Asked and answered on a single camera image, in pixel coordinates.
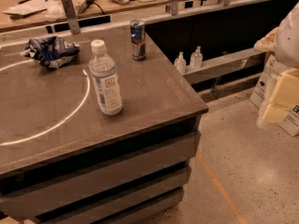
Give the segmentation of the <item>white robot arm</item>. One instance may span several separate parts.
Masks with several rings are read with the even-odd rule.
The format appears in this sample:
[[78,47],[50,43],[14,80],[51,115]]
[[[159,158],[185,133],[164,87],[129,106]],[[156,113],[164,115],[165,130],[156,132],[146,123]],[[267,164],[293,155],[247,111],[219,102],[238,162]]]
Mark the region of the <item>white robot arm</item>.
[[254,49],[266,52],[263,72],[250,100],[259,107],[260,128],[280,126],[298,134],[299,3],[280,25],[258,40]]

